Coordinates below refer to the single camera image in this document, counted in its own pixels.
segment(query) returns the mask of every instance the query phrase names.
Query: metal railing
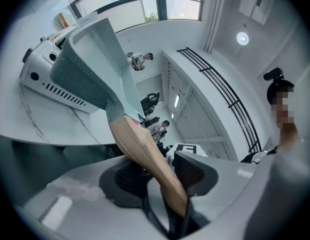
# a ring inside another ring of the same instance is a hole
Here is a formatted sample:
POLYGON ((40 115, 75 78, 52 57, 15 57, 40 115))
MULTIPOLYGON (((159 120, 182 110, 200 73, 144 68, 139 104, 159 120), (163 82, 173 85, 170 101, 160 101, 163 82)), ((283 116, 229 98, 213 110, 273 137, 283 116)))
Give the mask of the metal railing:
POLYGON ((203 73, 211 83, 216 87, 222 97, 228 104, 228 108, 231 109, 235 115, 248 145, 248 152, 261 152, 261 144, 257 132, 255 130, 254 124, 247 112, 241 99, 237 96, 233 88, 229 83, 221 76, 220 73, 216 71, 205 59, 199 56, 190 48, 181 49, 177 51, 186 57, 190 62, 192 62, 198 71, 203 73))

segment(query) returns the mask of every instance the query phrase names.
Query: window frame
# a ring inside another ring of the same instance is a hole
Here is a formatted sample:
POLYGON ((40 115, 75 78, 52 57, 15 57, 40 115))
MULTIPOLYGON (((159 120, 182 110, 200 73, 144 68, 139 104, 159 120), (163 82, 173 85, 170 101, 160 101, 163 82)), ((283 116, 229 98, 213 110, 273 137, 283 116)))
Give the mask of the window frame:
MULTIPOLYGON (((74 15, 77 19, 83 17, 83 15, 81 15, 80 11, 78 10, 78 8, 76 6, 76 4, 78 4, 80 1, 82 1, 82 0, 75 0, 74 2, 72 2, 69 5, 70 9, 72 10, 72 12, 74 13, 74 15)), ((104 5, 100 8, 98 8, 94 12, 97 12, 97 14, 101 14, 102 12, 107 11, 111 8, 114 8, 114 7, 117 7, 120 5, 124 5, 126 3, 134 2, 134 1, 139 1, 139 0, 118 0, 118 1, 114 1, 114 2, 111 2, 107 5, 104 5)), ((202 20, 202 11, 203 11, 204 0, 191 0, 191 1, 199 2, 199 12, 198 12, 198 20, 197 21, 201 21, 202 20)), ((166 0, 156 0, 156 4, 157 4, 158 21, 167 21, 168 15, 167 15, 166 0)), ((194 19, 172 19, 172 20, 194 21, 194 19)))

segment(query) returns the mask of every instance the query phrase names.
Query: white table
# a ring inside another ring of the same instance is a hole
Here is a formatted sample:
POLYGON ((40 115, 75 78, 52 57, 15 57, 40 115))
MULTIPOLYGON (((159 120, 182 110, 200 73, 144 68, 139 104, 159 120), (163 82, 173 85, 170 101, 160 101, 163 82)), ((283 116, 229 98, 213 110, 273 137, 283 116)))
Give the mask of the white table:
POLYGON ((88 114, 19 84, 25 52, 61 30, 55 17, 66 6, 23 17, 8 30, 0 48, 0 135, 55 146, 113 144, 103 110, 88 114))

